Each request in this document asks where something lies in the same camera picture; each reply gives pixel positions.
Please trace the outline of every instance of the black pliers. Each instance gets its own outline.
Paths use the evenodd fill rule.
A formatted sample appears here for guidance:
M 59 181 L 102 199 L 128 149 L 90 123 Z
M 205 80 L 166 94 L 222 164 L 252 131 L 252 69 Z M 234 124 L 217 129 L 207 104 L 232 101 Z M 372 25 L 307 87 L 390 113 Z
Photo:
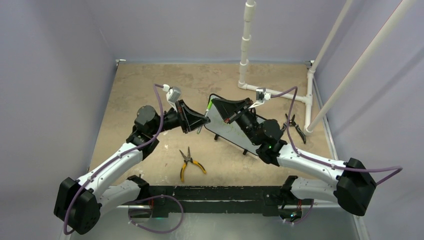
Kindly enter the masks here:
M 305 134 L 304 134 L 304 132 L 301 130 L 301 127 L 299 126 L 299 124 L 297 124 L 296 122 L 295 122 L 295 114 L 293 114 L 293 117 L 291 118 L 291 120 L 288 122 L 289 124 L 290 124 L 290 126 L 293 126 L 295 129 L 296 129 L 296 131 L 297 131 L 297 133 L 300 135 L 300 137 L 302 138 L 302 140 L 303 140 L 303 143 L 304 144 L 306 144 L 306 136 L 305 136 Z M 281 128 L 281 131 L 284 133 L 284 131 L 286 130 L 286 128 L 287 128 L 287 123 L 286 122 L 284 122 L 283 124 L 282 124 L 282 128 Z

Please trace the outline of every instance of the tan table surface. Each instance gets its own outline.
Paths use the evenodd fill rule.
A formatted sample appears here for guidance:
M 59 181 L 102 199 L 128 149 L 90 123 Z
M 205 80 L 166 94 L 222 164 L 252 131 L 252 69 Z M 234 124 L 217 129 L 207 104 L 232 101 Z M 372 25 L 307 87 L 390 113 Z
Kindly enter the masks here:
M 120 64 L 111 90 L 110 98 L 101 123 L 90 169 L 94 169 L 125 142 L 130 135 L 137 110 L 151 105 L 159 112 L 159 104 L 153 91 L 153 84 L 168 84 L 181 89 L 180 99 L 193 110 L 203 114 L 209 99 L 214 93 L 230 100 L 246 97 L 255 99 L 255 92 L 237 87 L 238 64 Z M 246 82 L 255 86 L 283 91 L 298 86 L 298 94 L 305 96 L 307 91 L 307 68 L 302 64 L 250 64 Z M 164 110 L 169 110 L 164 91 L 159 91 Z M 290 100 L 273 98 L 257 108 L 257 114 L 267 119 L 285 120 Z M 293 113 L 296 122 L 303 128 L 305 124 L 305 104 L 296 101 Z M 314 97 L 312 117 L 319 111 Z M 290 129 L 297 147 L 307 152 L 330 158 L 330 150 L 324 124 L 318 124 L 311 136 L 303 144 L 296 130 Z M 141 175 L 151 185 L 195 185 L 195 186 L 279 186 L 289 175 L 304 178 L 310 176 L 284 167 L 265 164 L 250 153 L 232 143 L 218 139 L 203 128 L 184 134 L 180 128 L 163 132 L 158 137 L 160 143 L 144 161 L 135 165 L 121 176 L 115 184 L 131 175 Z M 179 152 L 187 151 L 200 162 L 207 174 L 192 164 L 185 169 L 185 182 L 180 181 L 180 169 L 184 163 Z

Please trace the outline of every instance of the needle-nose pliers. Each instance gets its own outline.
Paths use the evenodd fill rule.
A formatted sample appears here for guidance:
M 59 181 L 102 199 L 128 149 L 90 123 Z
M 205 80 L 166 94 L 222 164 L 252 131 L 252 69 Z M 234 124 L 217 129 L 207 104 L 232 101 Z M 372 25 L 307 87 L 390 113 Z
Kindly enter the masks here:
M 179 150 L 179 152 L 181 153 L 182 157 L 184 158 L 184 164 L 182 165 L 181 171 L 179 172 L 179 177 L 181 178 L 181 182 L 184 183 L 184 170 L 186 169 L 188 162 L 198 166 L 203 171 L 203 173 L 206 174 L 205 168 L 198 161 L 193 160 L 192 155 L 190 154 L 190 147 L 188 147 L 188 155 L 187 156 L 184 155 L 184 153 L 181 150 Z

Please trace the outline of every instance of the white wall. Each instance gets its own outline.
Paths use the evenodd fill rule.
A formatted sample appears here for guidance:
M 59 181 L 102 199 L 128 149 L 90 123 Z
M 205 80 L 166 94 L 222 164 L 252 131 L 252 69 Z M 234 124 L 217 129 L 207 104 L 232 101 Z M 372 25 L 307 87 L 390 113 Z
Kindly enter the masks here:
M 325 102 L 400 0 L 366 1 L 318 67 Z M 371 239 L 422 239 L 424 228 L 424 1 L 416 1 L 327 118 L 338 156 L 404 170 L 376 189 L 365 215 Z M 376 180 L 382 174 L 373 174 Z
M 114 59 L 84 0 L 0 5 L 1 239 L 57 239 L 59 184 L 89 165 Z
M 87 0 L 114 56 L 240 61 L 246 0 Z M 251 61 L 314 59 L 344 0 L 257 0 Z

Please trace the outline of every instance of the green stylus tip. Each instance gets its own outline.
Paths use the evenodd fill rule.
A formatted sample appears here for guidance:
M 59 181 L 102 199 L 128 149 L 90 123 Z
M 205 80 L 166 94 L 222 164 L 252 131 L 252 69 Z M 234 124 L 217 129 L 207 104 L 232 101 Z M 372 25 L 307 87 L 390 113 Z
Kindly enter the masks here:
M 211 109 L 211 107 L 212 107 L 212 100 L 209 101 L 209 104 L 207 105 L 207 109 L 209 110 Z

